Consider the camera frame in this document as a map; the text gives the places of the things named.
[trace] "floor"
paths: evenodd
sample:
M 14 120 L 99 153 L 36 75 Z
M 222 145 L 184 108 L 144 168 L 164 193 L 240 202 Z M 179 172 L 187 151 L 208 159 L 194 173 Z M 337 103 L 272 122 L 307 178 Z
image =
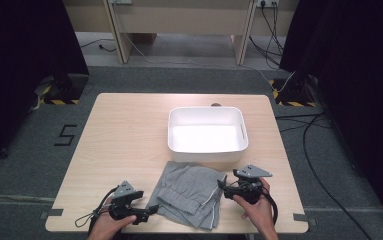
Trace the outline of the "floor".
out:
M 128 63 L 121 64 L 117 52 L 113 51 L 115 43 L 111 33 L 78 32 L 76 35 L 88 66 L 278 70 L 278 66 L 267 62 L 250 41 L 244 64 L 237 66 L 229 36 L 158 34 L 153 44 L 136 44 Z M 270 37 L 253 39 L 259 47 L 266 50 L 269 46 L 269 51 L 278 53 L 277 46 L 269 44 Z M 278 37 L 278 40 L 283 46 L 285 37 Z M 271 56 L 280 61 L 279 56 Z

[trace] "gray carpet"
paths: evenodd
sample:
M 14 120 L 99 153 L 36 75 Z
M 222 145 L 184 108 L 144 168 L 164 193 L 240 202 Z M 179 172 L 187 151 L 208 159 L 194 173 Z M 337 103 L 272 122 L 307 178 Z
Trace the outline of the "gray carpet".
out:
M 268 83 L 251 70 L 109 68 L 90 67 L 90 79 L 77 105 L 41 105 L 27 116 L 9 146 L 8 157 L 0 159 L 0 239 L 86 239 L 86 233 L 51 233 L 41 214 L 51 209 L 92 105 L 103 92 L 228 93 L 269 96 L 276 116 L 323 112 L 318 106 L 284 107 L 274 103 Z M 287 74 L 266 71 L 266 77 Z M 294 118 L 309 122 L 311 117 Z M 70 146 L 59 138 L 75 135 Z M 304 234 L 281 234 L 281 239 L 366 239 L 363 233 L 320 187 L 303 150 L 302 122 L 278 120 L 282 138 L 310 230 Z M 383 209 L 369 183 L 352 168 L 331 121 L 322 116 L 306 136 L 307 153 L 319 179 L 372 239 L 383 239 Z M 13 200 L 6 196 L 18 195 Z M 224 239 L 225 236 L 191 236 Z M 137 239 L 154 236 L 137 236 Z

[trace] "wooden table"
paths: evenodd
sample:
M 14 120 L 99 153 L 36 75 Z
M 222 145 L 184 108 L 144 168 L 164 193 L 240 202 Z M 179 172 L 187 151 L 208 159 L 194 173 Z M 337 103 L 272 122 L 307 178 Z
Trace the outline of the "wooden table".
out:
M 293 214 L 304 214 L 284 145 L 269 99 L 263 95 L 224 94 L 136 94 L 104 93 L 98 96 L 79 140 L 53 209 L 61 216 L 49 216 L 46 228 L 56 232 L 87 231 L 88 224 L 77 228 L 75 220 L 97 207 L 104 195 L 123 180 L 144 191 L 136 208 L 145 208 L 162 171 L 169 161 L 167 146 L 168 116 L 175 107 L 210 106 L 219 103 L 243 113 L 249 146 L 242 159 L 234 163 L 210 163 L 205 166 L 228 174 L 235 181 L 233 168 L 251 163 L 273 174 L 267 178 L 271 195 L 279 208 L 276 230 L 279 233 L 303 233 L 307 222 L 295 221 Z M 210 233 L 257 233 L 249 220 L 242 220 L 243 209 L 222 197 L 220 222 Z M 180 225 L 160 215 L 147 223 L 130 225 L 124 232 L 204 233 Z

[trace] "black curtain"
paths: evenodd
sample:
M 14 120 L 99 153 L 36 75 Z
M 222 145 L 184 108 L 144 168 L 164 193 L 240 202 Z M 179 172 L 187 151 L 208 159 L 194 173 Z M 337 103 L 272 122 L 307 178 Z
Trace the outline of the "black curtain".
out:
M 351 160 L 383 204 L 383 2 L 337 2 L 300 0 L 281 68 L 318 77 Z
M 62 0 L 0 0 L 0 150 L 57 73 L 89 74 Z

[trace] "table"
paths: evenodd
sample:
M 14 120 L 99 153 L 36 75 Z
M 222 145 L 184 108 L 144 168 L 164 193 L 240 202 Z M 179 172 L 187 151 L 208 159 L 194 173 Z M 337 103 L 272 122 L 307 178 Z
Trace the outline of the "table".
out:
M 206 163 L 228 174 L 235 181 L 233 168 L 251 163 L 273 174 L 267 178 L 271 195 L 279 208 L 276 230 L 279 233 L 303 233 L 307 222 L 294 221 L 293 214 L 304 214 L 282 139 L 268 97 L 230 94 L 137 94 L 103 93 L 93 106 L 77 145 L 53 209 L 61 216 L 49 216 L 46 228 L 55 232 L 87 231 L 77 228 L 75 220 L 97 207 L 104 195 L 123 180 L 144 191 L 136 208 L 145 208 L 162 171 L 170 158 L 167 146 L 168 116 L 175 107 L 237 107 L 243 113 L 249 146 L 242 159 L 232 163 Z M 220 222 L 210 233 L 257 233 L 234 201 L 222 197 Z M 147 223 L 130 225 L 123 232 L 204 233 L 207 231 L 180 225 L 160 215 Z
M 243 62 L 253 0 L 103 1 L 122 63 L 128 62 L 132 49 L 130 33 L 231 35 L 236 63 Z

